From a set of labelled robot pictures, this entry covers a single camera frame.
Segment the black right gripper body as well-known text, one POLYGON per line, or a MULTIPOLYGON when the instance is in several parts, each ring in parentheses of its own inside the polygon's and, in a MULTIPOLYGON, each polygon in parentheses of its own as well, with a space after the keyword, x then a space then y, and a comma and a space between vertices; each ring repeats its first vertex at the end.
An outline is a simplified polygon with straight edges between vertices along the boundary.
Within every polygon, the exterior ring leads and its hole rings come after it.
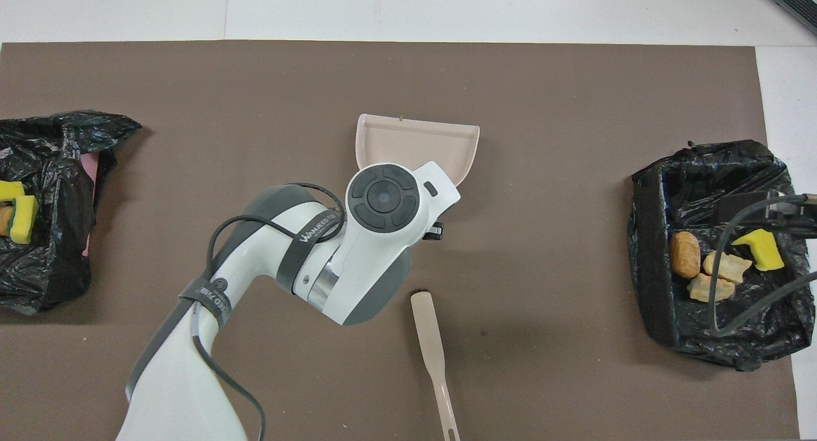
POLYGON ((762 207, 755 207, 750 213, 747 213, 737 226, 788 234, 796 238, 814 239, 816 237, 815 203, 768 202, 781 196, 779 191, 754 191, 754 193, 726 195, 717 202, 717 224, 729 225, 744 209, 764 202, 762 207))

